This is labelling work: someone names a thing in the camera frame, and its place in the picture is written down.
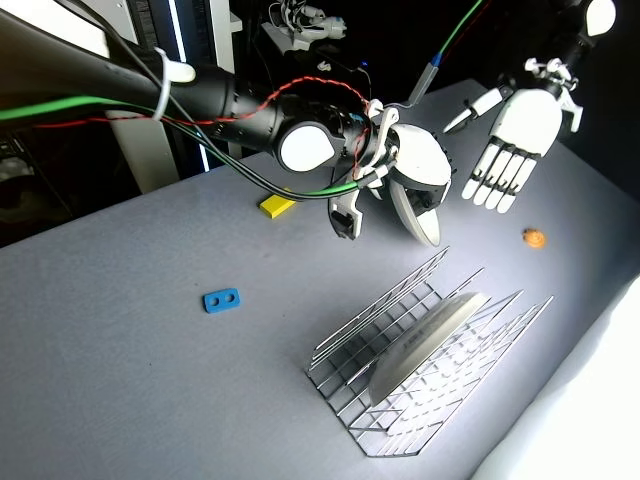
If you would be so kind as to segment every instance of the yellow block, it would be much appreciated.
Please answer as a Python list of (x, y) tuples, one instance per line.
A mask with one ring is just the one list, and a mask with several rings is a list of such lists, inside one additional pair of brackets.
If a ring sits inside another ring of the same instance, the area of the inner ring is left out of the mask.
[(293, 200), (287, 200), (286, 198), (282, 198), (278, 195), (271, 195), (260, 204), (260, 210), (266, 213), (273, 220), (290, 208), (294, 203), (296, 202)]

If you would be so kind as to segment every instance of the gray table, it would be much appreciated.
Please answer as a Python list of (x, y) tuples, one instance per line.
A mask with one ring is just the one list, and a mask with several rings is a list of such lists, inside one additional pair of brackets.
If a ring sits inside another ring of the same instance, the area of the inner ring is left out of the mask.
[[(403, 120), (439, 129), (481, 91), (436, 92)], [(475, 289), (524, 288), (522, 308), (557, 299), (422, 455), (366, 458), (303, 367), (436, 250), (368, 195), (356, 242), (335, 237), (325, 202), (271, 221), (263, 192), (218, 169), (0, 251), (0, 478), (467, 477), (640, 268), (628, 256), (640, 208), (561, 145), (507, 215), (460, 199), (493, 118), (443, 139), (460, 173), (432, 284), (484, 266)], [(247, 162), (299, 188), (327, 178)], [(528, 226), (547, 233), (545, 250), (523, 244)], [(204, 313), (202, 294), (227, 287), (242, 306)]]

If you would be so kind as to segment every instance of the dish rack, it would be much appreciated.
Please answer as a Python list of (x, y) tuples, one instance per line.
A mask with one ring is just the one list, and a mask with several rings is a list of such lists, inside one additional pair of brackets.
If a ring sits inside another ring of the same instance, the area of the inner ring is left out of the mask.
[(490, 300), (392, 394), (372, 406), (369, 369), (438, 302), (458, 294), (484, 270), (442, 296), (427, 280), (447, 251), (448, 247), (434, 255), (353, 317), (311, 357), (308, 377), (368, 456), (420, 453), (553, 300), (549, 297), (515, 317), (504, 312), (522, 290)]

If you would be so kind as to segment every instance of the white robotic hand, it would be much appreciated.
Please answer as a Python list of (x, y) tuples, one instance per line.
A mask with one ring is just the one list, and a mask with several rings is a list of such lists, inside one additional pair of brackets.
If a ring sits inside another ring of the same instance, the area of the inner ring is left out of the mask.
[[(490, 141), (467, 181), (462, 197), (476, 205), (505, 213), (529, 179), (538, 159), (551, 148), (562, 124), (562, 111), (573, 114), (571, 130), (577, 131), (582, 107), (573, 103), (569, 91), (577, 81), (559, 59), (545, 65), (530, 59), (525, 69), (535, 76), (562, 75), (561, 94), (547, 90), (518, 90), (507, 100), (493, 124)], [(490, 90), (444, 129), (445, 133), (489, 111), (510, 94), (508, 88)]]

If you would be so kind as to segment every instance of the orange ball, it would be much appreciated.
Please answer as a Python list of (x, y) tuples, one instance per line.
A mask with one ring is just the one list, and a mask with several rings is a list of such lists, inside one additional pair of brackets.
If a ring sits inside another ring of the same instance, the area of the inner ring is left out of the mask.
[(531, 248), (544, 248), (547, 244), (547, 237), (544, 236), (540, 230), (536, 230), (535, 228), (527, 228), (523, 234), (522, 238), (527, 245)]

